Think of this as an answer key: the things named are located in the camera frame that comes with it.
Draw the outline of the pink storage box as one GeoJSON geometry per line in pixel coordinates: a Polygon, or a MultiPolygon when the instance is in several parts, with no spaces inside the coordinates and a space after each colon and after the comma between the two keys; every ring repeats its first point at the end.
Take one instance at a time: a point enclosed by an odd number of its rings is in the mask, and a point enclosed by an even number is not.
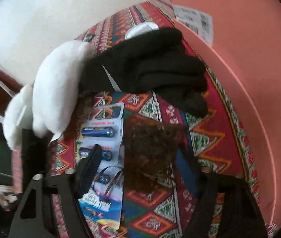
{"type": "Polygon", "coordinates": [[[281,225],[281,3],[278,0],[172,0],[212,16],[213,43],[182,23],[188,43],[231,99],[250,141],[264,219],[281,225]]]}

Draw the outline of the blue battery pack card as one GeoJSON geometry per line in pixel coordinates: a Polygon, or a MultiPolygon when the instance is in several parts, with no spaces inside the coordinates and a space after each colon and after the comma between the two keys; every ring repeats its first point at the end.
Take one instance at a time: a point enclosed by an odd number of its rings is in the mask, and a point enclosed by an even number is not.
{"type": "Polygon", "coordinates": [[[90,188],[84,188],[79,203],[85,217],[118,230],[123,200],[124,104],[89,107],[78,120],[75,141],[76,161],[91,156],[95,145],[102,148],[101,161],[90,188]]]}

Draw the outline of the white round lid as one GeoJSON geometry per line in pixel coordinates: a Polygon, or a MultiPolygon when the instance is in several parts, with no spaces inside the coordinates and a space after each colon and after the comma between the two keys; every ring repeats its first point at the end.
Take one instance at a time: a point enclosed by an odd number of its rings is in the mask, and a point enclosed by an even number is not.
{"type": "Polygon", "coordinates": [[[126,34],[124,36],[124,39],[128,40],[128,39],[131,39],[133,37],[143,35],[144,33],[155,31],[155,30],[158,30],[158,29],[159,29],[158,25],[154,22],[140,23],[140,24],[137,24],[137,25],[133,26],[131,29],[129,29],[126,32],[126,34]]]}

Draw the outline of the white plush toy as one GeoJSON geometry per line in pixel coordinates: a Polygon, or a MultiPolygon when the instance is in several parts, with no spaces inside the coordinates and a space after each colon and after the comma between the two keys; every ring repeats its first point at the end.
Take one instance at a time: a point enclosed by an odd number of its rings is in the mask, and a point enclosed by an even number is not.
{"type": "Polygon", "coordinates": [[[5,110],[3,134],[11,150],[21,147],[22,130],[33,130],[38,138],[62,134],[76,106],[83,67],[92,56],[89,42],[73,40],[43,60],[34,83],[22,87],[5,110]]]}

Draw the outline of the black knit gloves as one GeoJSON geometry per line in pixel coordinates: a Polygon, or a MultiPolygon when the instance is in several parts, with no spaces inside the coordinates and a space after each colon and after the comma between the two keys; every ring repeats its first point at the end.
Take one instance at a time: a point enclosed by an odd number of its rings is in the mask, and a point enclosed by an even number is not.
{"type": "Polygon", "coordinates": [[[203,118],[207,103],[206,67],[185,52],[182,33],[173,27],[122,41],[85,63],[79,90],[131,94],[153,91],[176,108],[203,118]]]}

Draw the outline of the patterned red table cloth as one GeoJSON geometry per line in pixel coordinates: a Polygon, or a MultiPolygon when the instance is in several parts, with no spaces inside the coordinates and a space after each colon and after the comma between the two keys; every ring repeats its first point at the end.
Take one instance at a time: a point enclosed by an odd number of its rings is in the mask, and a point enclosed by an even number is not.
{"type": "MultiPolygon", "coordinates": [[[[78,36],[77,40],[89,42],[95,56],[125,41],[126,32],[137,24],[154,22],[159,29],[176,28],[174,21],[170,0],[151,0],[117,12],[78,36]]],[[[140,94],[122,92],[120,89],[79,91],[69,125],[56,141],[47,143],[35,138],[31,132],[24,132],[23,194],[35,175],[57,176],[78,165],[75,153],[78,120],[88,113],[89,107],[123,103],[124,122],[129,116],[138,115],[163,123],[183,125],[184,143],[178,149],[196,158],[203,172],[211,170],[216,174],[245,180],[259,207],[257,170],[239,116],[212,70],[191,49],[184,37],[183,44],[186,54],[198,57],[206,67],[208,88],[202,96],[207,103],[208,112],[203,118],[176,108],[153,91],[140,94]]],[[[147,195],[126,190],[123,181],[119,229],[101,226],[84,215],[93,237],[183,237],[197,199],[186,188],[175,163],[172,170],[174,186],[164,186],[147,195]]],[[[56,216],[59,237],[68,237],[60,210],[57,210],[56,216]]],[[[275,226],[268,225],[265,220],[264,222],[267,237],[273,237],[275,226]]]]}

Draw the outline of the brown fuzzy cloth piece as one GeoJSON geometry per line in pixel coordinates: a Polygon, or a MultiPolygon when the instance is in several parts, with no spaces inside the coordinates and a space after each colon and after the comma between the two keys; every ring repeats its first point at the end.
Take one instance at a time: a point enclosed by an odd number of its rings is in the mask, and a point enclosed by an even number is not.
{"type": "Polygon", "coordinates": [[[143,194],[173,187],[172,165],[183,142],[183,125],[131,115],[124,122],[124,188],[143,194]]]}

